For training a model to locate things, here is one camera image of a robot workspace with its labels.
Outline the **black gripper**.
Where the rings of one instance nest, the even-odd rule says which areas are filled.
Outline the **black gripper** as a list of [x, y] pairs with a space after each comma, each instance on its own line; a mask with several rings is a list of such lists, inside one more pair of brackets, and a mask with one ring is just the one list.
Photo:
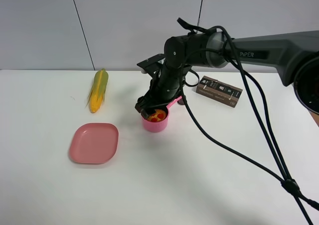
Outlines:
[[146, 94], [138, 98], [135, 109], [141, 112], [143, 118], [149, 118], [155, 109], [162, 109], [180, 96], [180, 76], [185, 78], [191, 69], [187, 65], [183, 70], [164, 64]]

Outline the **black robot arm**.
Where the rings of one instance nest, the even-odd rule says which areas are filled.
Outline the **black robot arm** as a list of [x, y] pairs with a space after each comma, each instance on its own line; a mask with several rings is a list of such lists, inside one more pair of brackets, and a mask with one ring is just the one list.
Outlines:
[[223, 68], [239, 59], [243, 64], [273, 67], [284, 86], [293, 85], [301, 104], [319, 111], [319, 33], [295, 32], [228, 40], [212, 31], [169, 38], [164, 52], [139, 63], [151, 77], [150, 88], [136, 103], [149, 114], [180, 95], [179, 81], [192, 66]]

